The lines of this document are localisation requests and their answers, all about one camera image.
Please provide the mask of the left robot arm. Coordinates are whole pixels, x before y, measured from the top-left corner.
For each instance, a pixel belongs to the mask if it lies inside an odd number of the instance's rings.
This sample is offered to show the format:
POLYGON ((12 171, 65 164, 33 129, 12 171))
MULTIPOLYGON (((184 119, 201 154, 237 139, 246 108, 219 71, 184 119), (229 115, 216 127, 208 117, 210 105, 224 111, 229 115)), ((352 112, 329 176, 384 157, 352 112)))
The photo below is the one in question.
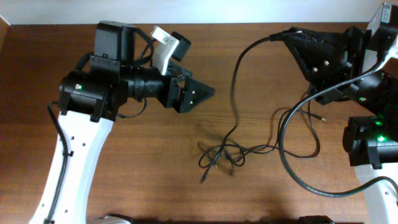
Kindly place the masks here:
POLYGON ((179 65, 190 41, 155 27, 150 34, 121 22, 96 26, 94 50, 62 79, 60 112, 51 119, 58 138, 32 223, 86 223, 86 208, 103 145, 129 98, 157 99, 187 113, 214 95, 179 65))

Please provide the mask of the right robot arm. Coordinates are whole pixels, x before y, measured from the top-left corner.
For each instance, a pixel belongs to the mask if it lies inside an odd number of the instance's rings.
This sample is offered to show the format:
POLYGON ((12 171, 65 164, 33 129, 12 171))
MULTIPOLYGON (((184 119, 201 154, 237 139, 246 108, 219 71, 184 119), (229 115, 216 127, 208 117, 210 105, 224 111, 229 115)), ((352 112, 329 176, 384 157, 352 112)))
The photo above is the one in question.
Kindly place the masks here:
POLYGON ((381 4, 365 30, 342 33, 293 27, 280 36, 309 82, 304 102, 321 105, 348 100, 369 111, 350 117, 343 148, 359 187, 326 192, 298 179, 311 193, 341 198, 362 192, 371 223, 397 222, 397 6, 381 4))

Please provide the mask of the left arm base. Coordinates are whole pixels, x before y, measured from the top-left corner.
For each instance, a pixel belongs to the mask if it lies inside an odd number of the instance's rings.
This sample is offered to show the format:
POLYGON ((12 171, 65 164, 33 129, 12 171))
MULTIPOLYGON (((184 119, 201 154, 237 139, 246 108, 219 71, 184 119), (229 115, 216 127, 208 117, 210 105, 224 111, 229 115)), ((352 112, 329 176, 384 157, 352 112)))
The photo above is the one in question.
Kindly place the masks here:
POLYGON ((133 224, 133 220, 129 216, 121 214, 108 214, 105 217, 99 217, 94 220, 88 220, 87 224, 133 224))

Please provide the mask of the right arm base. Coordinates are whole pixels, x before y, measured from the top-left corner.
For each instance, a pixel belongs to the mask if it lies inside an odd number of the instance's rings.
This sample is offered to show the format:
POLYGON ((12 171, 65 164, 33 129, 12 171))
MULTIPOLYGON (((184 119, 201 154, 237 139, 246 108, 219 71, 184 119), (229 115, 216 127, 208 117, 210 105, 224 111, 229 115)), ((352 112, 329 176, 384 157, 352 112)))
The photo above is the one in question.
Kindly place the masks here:
POLYGON ((314 215, 304 216, 298 219, 299 224, 335 224, 335 222, 328 216, 314 215))

